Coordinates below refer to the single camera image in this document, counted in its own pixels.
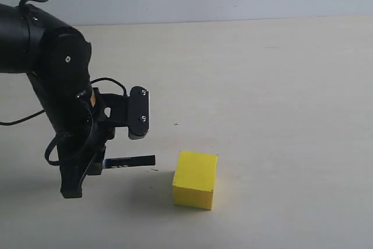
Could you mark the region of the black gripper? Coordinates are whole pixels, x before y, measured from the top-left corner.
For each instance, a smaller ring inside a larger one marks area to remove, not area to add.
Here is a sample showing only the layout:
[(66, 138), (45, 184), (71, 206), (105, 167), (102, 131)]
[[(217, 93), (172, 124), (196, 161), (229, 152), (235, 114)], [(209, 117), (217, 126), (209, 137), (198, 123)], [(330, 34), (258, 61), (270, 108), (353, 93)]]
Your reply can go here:
[(86, 176), (99, 176), (103, 170), (105, 143), (115, 136), (116, 127), (128, 125), (128, 96), (101, 94), (97, 87), (75, 96), (74, 104), (83, 113), (80, 124), (57, 133), (57, 151), (64, 198), (81, 198)]

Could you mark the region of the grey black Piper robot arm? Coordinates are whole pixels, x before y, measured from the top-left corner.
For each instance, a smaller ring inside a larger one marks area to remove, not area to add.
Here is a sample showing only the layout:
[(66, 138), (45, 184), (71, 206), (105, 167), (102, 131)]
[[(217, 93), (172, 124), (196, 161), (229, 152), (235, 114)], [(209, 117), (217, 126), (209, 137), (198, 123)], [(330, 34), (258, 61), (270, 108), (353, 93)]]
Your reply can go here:
[(81, 32), (32, 5), (1, 6), (1, 72), (24, 73), (55, 136), (45, 150), (57, 151), (61, 194), (80, 198), (86, 176), (103, 170), (106, 142), (128, 127), (131, 92), (102, 94), (92, 86), (92, 47)]

